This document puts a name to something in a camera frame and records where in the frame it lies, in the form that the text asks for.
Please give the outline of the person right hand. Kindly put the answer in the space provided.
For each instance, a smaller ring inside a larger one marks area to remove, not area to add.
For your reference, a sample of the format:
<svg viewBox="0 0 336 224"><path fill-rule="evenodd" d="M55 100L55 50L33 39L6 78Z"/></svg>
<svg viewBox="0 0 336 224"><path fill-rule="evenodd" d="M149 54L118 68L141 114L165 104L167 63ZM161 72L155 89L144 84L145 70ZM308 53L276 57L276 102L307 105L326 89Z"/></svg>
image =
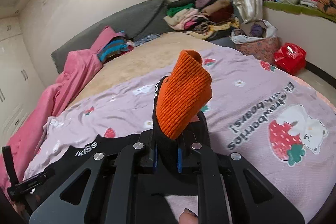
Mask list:
<svg viewBox="0 0 336 224"><path fill-rule="evenodd" d="M179 224L198 224L198 216L190 209L185 208L183 213L179 216Z"/></svg>

